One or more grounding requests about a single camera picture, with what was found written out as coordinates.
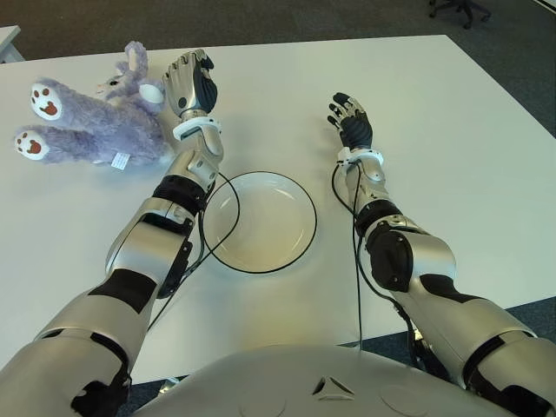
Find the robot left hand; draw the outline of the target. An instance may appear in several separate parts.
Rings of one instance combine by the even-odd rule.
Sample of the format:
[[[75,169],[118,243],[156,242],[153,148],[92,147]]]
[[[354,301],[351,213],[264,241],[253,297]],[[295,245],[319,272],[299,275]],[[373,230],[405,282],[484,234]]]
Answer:
[[[214,64],[205,50],[188,51],[175,59],[162,80],[170,108],[182,121],[209,114],[218,91],[209,72]]]

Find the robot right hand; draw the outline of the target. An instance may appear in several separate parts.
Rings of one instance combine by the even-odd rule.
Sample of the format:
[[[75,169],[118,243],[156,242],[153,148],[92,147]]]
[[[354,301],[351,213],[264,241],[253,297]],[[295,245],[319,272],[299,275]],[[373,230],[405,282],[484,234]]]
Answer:
[[[351,151],[372,148],[372,125],[367,112],[354,97],[337,92],[328,108],[327,120],[337,129],[344,147]]]

